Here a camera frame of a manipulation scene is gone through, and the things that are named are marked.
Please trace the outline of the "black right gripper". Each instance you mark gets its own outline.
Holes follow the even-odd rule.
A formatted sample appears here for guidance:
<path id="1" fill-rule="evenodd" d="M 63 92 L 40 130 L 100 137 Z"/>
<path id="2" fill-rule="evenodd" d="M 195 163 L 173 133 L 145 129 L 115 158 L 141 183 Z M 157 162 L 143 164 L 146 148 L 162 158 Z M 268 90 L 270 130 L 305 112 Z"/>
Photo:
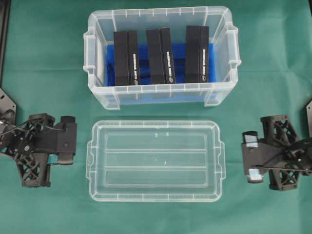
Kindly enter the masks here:
<path id="1" fill-rule="evenodd" d="M 312 174 L 312 139 L 301 139 L 287 115 L 262 117 L 263 138 L 257 131 L 242 133 L 244 174 L 248 183 L 262 183 L 269 174 L 271 190 L 298 187 L 300 176 Z"/>

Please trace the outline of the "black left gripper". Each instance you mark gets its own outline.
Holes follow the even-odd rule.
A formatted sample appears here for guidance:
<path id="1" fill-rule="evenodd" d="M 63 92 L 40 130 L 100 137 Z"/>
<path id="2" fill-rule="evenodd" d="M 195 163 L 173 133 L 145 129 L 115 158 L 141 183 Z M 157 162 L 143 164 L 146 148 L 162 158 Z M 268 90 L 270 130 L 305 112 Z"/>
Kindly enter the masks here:
<path id="1" fill-rule="evenodd" d="M 30 115 L 19 125 L 13 113 L 0 116 L 0 153 L 15 161 L 23 187 L 50 187 L 52 165 L 72 165 L 77 146 L 76 118 L 59 123 L 46 113 Z"/>

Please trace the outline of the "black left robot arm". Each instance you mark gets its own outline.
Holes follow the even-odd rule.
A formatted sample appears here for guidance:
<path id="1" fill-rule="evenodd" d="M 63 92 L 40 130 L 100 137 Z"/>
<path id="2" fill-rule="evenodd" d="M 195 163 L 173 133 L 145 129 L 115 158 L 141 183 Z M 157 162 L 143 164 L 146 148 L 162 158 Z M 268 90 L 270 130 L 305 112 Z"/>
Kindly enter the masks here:
<path id="1" fill-rule="evenodd" d="M 0 153 L 17 166 L 23 187 L 50 187 L 50 155 L 56 155 L 56 165 L 71 165 L 77 145 L 75 117 L 62 116 L 59 123 L 46 113 L 30 115 L 15 124 L 16 105 L 0 92 Z"/>

